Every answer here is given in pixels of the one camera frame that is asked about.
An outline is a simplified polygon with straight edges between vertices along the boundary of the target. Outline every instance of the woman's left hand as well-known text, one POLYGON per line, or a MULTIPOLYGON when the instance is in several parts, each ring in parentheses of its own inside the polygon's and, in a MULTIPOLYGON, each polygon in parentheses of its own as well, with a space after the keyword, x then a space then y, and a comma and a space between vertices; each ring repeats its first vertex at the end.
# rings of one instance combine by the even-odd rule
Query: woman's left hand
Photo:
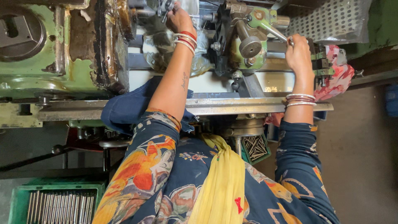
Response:
POLYGON ((179 2, 175 2, 173 10, 167 13, 166 26, 174 33, 188 31, 197 37, 189 14, 181 8, 181 4, 179 2))

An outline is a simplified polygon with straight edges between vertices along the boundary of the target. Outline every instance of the floor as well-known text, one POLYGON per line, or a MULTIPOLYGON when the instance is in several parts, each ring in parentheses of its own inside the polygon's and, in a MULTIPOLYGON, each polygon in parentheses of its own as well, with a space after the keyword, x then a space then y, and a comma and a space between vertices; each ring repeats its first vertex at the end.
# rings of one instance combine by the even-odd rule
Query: floor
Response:
MULTIPOLYGON (((383 88, 352 90, 328 101, 334 111, 328 113, 327 121, 318 122, 317 151, 336 214, 343 224, 396 223, 398 119, 385 115, 383 88)), ((66 126, 9 129, 0 134, 0 165, 49 153, 51 146, 64 143, 65 136, 66 126)), ((274 178, 277 143, 270 147, 272 156, 255 167, 274 178)), ((70 167, 77 166, 72 163, 74 157, 77 155, 71 153, 70 167)), ((61 166, 62 159, 54 157, 21 169, 61 166)), ((101 166, 101 156, 86 155, 86 166, 101 166)), ((0 180, 0 224, 8 222, 12 189, 28 181, 0 180)))
MULTIPOLYGON (((384 90, 348 91, 327 100, 334 106, 318 122, 322 179, 341 223, 397 223, 398 119, 387 117, 384 90)), ((255 165, 274 178, 273 156, 255 165)))

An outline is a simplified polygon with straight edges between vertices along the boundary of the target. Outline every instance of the wrist tattoo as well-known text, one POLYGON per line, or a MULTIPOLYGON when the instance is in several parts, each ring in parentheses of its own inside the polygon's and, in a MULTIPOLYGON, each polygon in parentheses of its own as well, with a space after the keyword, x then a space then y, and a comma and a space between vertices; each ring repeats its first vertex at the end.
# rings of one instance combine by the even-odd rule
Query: wrist tattoo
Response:
POLYGON ((182 78, 182 85, 181 85, 184 88, 184 91, 185 91, 185 80, 186 79, 188 79, 188 76, 184 72, 184 77, 182 78))

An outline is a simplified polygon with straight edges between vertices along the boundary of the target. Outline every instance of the hand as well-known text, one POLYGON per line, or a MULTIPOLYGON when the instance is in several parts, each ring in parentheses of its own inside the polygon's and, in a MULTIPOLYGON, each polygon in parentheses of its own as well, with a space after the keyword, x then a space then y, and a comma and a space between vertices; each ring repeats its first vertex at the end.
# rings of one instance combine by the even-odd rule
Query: hand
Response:
POLYGON ((295 47, 287 46, 285 58, 289 67, 293 70, 297 79, 314 80, 312 71, 311 52, 307 39, 299 34, 294 34, 295 47))
POLYGON ((175 2, 173 10, 167 13, 166 26, 174 33, 188 31, 197 37, 189 14, 181 8, 181 4, 179 2, 175 2))

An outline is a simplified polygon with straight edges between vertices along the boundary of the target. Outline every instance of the green machine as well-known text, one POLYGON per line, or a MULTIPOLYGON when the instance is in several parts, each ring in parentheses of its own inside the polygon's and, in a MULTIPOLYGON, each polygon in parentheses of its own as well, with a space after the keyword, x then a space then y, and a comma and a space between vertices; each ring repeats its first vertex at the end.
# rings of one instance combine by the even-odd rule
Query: green machine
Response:
POLYGON ((2 102, 45 106, 49 100, 128 92, 127 47, 134 35, 130 17, 119 16, 128 13, 126 1, 5 0, 1 5, 2 102), (119 3, 125 7, 117 8, 119 3))

